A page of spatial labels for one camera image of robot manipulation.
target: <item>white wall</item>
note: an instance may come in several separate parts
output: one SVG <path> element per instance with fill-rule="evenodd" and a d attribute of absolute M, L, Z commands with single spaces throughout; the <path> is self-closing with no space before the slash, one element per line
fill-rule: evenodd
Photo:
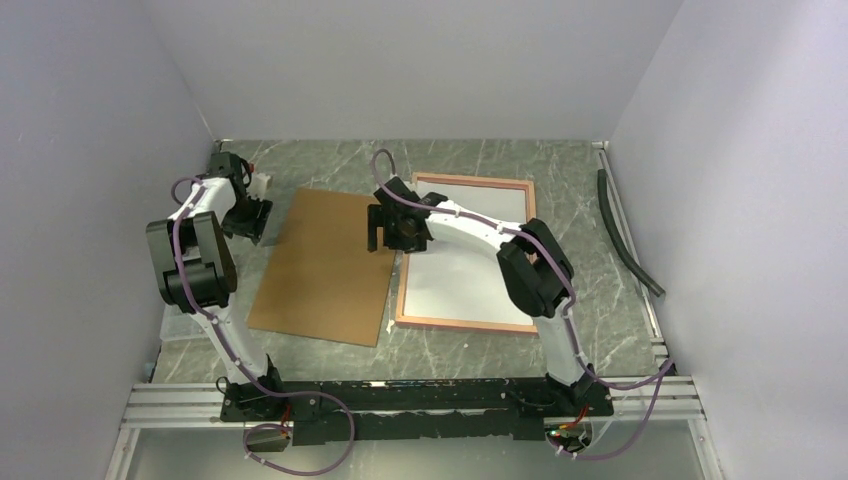
<path fill-rule="evenodd" d="M 0 3 L 0 478 L 103 478 L 162 301 L 144 236 L 211 139 L 138 2 Z"/>
<path fill-rule="evenodd" d="M 606 139 L 680 3 L 146 0 L 238 139 Z"/>
<path fill-rule="evenodd" d="M 848 4 L 687 0 L 612 137 L 728 477 L 848 478 Z"/>

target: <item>whiteboard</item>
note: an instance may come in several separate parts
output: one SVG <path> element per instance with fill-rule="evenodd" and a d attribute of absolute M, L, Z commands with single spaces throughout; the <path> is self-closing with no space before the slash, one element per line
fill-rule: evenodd
<path fill-rule="evenodd" d="M 421 197 L 438 192 L 464 208 L 510 222 L 525 223 L 535 214 L 528 212 L 531 206 L 535 210 L 532 182 L 450 176 L 451 183 L 440 183 L 439 175 L 416 177 Z M 532 319 L 509 299 L 494 256 L 438 239 L 428 242 L 426 252 L 405 255 L 398 303 L 399 324 L 535 332 Z"/>

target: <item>wooden frame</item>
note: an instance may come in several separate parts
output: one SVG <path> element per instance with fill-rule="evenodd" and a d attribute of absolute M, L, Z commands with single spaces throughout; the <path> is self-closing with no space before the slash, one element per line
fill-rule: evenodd
<path fill-rule="evenodd" d="M 413 173 L 412 183 L 418 181 L 440 183 L 444 185 L 464 185 L 472 187 L 505 188 L 524 190 L 527 220 L 536 216 L 536 190 L 530 180 L 510 180 L 505 178 L 470 177 L 465 175 L 442 175 L 438 173 Z M 406 286 L 409 279 L 409 254 L 404 254 L 400 263 L 400 285 L 398 286 L 395 323 L 404 326 L 446 327 L 457 329 L 482 330 L 487 332 L 530 333 L 536 334 L 534 325 L 510 325 L 495 322 L 478 322 L 452 318 L 416 317 L 405 315 Z"/>

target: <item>white board surface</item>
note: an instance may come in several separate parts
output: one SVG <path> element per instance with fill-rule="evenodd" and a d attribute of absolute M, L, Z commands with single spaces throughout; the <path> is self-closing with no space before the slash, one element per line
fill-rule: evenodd
<path fill-rule="evenodd" d="M 527 219 L 527 198 L 523 189 L 447 185 L 419 181 L 416 191 L 446 195 L 462 207 L 510 222 Z M 484 257 L 457 245 L 438 240 L 427 251 L 409 255 L 403 314 L 487 322 L 533 325 L 506 292 L 503 276 L 494 256 Z"/>

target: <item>green marble surface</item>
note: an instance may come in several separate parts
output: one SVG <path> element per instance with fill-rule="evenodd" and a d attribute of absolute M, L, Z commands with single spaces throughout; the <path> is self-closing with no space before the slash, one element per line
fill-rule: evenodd
<path fill-rule="evenodd" d="M 368 168 L 374 150 L 393 152 L 398 174 L 479 175 L 532 180 L 537 216 L 560 241 L 575 269 L 574 308 L 581 344 L 607 376 L 656 371 L 644 303 L 604 230 L 596 198 L 598 165 L 580 141 L 233 141 L 224 150 L 274 176 L 268 198 L 274 208 L 259 247 L 229 241 L 239 268 L 236 307 L 249 311 L 280 227 L 299 187 L 370 194 Z M 538 376 L 545 372 L 536 337 L 504 333 L 399 328 L 394 318 L 400 257 L 395 262 L 383 325 L 375 348 L 273 332 L 252 331 L 286 380 L 380 380 Z M 224 366 L 206 339 L 165 342 L 154 382 L 211 382 Z"/>

